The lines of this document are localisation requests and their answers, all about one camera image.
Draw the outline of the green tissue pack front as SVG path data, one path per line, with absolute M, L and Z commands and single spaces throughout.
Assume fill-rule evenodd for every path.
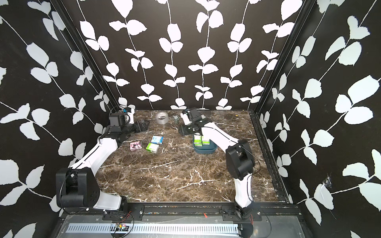
M 193 144 L 195 147 L 201 147 L 202 146 L 202 136 L 201 135 L 193 135 Z

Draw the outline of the green tissue pack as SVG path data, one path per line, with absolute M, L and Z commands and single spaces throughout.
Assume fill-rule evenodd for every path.
M 202 145 L 210 145 L 210 139 L 207 136 L 203 135 L 201 137 L 201 142 L 202 142 Z
M 151 153 L 157 153 L 159 150 L 159 144 L 154 144 L 154 143 L 148 143 L 146 150 L 151 152 Z
M 202 146 L 202 136 L 201 135 L 193 135 L 193 144 L 195 147 L 201 147 Z

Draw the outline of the blue Cinnamoroll tissue pack back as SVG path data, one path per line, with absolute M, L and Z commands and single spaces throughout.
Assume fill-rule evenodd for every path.
M 162 136 L 156 136 L 154 135 L 151 139 L 151 143 L 153 144 L 162 144 L 163 143 L 163 137 Z

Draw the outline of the pink Kuromi tissue pack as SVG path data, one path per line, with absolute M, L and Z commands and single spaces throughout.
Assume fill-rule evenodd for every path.
M 136 151 L 140 149 L 142 149 L 142 143 L 140 141 L 130 143 L 130 151 Z

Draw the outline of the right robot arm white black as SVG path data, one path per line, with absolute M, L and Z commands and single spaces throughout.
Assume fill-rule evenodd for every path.
M 227 171 L 235 183 L 236 213 L 241 217 L 247 216 L 254 208 L 251 179 L 255 158 L 249 142 L 230 136 L 195 108 L 182 111 L 181 118 L 184 122 L 179 127 L 181 135 L 206 136 L 225 152 Z

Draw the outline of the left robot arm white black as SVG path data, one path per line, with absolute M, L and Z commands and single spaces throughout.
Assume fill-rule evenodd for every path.
M 97 144 L 82 159 L 56 173 L 58 207 L 127 211 L 127 199 L 124 196 L 103 192 L 95 176 L 108 157 L 126 139 L 132 134 L 148 130 L 149 121 L 135 121 L 134 113 L 118 112 L 109 116 L 109 122 Z

